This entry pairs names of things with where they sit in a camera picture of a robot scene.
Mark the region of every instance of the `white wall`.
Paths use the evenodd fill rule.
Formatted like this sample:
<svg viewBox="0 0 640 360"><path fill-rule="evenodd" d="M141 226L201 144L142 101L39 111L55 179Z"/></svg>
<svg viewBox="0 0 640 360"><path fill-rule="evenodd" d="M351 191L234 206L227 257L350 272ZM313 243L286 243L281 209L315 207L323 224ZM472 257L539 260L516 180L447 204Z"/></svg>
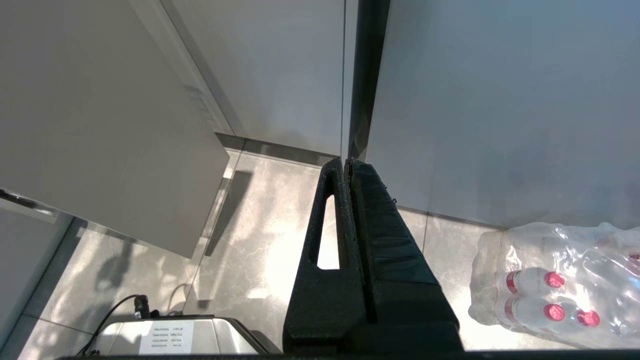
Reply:
<svg viewBox="0 0 640 360"><path fill-rule="evenodd" d="M163 4L236 135L340 154L344 0Z"/></svg>
<svg viewBox="0 0 640 360"><path fill-rule="evenodd" d="M65 234L71 216L55 224L0 209L0 347L4 344Z"/></svg>
<svg viewBox="0 0 640 360"><path fill-rule="evenodd" d="M640 2L393 1L367 161L398 204L640 225Z"/></svg>

